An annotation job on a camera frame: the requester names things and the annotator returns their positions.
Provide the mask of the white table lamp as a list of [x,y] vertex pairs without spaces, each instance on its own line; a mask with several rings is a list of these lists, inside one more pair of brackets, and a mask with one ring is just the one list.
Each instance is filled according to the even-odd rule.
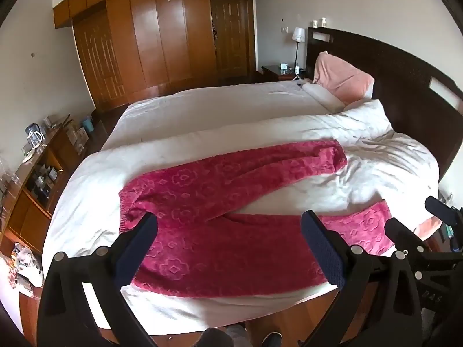
[[298,54],[299,54],[299,46],[301,43],[305,41],[305,29],[302,27],[296,27],[293,30],[292,34],[292,40],[296,43],[296,51],[295,51],[295,59],[294,59],[294,64],[293,64],[293,72],[296,77],[299,76],[300,73],[300,67],[297,63],[298,61]]

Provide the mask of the dark wooden nightstand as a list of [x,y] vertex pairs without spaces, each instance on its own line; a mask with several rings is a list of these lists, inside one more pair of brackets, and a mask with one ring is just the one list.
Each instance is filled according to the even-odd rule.
[[299,74],[293,72],[293,68],[285,70],[281,69],[281,66],[268,65],[262,66],[262,76],[264,82],[283,82],[283,81],[294,81],[306,78],[306,72],[300,70]]

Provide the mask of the white pillow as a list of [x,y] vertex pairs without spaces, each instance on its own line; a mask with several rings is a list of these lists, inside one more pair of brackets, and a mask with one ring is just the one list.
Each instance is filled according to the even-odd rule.
[[345,109],[345,104],[321,85],[307,82],[304,83],[301,88],[325,109],[331,112],[331,114],[340,113]]

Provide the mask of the grey trousered leg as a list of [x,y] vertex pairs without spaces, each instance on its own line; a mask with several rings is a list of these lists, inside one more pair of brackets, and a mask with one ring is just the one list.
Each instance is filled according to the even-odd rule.
[[[260,343],[261,347],[281,347],[282,334],[272,331],[264,337]],[[232,324],[222,329],[208,328],[201,333],[199,339],[194,344],[195,347],[253,347],[245,323]]]

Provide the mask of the brown wooden door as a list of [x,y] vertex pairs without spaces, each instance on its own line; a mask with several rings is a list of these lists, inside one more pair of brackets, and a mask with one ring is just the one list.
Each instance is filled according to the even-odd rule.
[[250,83],[255,72],[253,0],[210,0],[222,85]]

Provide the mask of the dark wooden headboard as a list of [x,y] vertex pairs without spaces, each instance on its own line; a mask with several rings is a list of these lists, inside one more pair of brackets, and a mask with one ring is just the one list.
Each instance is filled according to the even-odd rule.
[[462,144],[462,115],[430,85],[438,81],[461,99],[454,80],[410,53],[359,34],[309,27],[305,42],[309,77],[324,51],[371,75],[373,98],[382,103],[394,130],[424,144],[444,177]]

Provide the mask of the magenta fleece pants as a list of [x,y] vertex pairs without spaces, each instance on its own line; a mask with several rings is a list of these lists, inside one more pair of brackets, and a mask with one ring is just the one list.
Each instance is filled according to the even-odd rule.
[[298,215],[246,215],[248,204],[347,165],[334,139],[217,155],[145,173],[120,191],[120,230],[144,214],[157,237],[133,283],[185,298],[274,295],[314,287],[325,277]]

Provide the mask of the pink pillow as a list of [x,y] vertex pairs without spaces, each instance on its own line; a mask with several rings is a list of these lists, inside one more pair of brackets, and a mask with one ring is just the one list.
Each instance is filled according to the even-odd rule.
[[342,58],[321,52],[314,67],[313,83],[320,85],[348,105],[371,99],[375,79]]

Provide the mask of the brown wooden wardrobe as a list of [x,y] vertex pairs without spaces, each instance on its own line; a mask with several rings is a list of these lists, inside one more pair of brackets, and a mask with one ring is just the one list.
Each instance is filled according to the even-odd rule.
[[210,0],[53,0],[99,112],[219,82]]

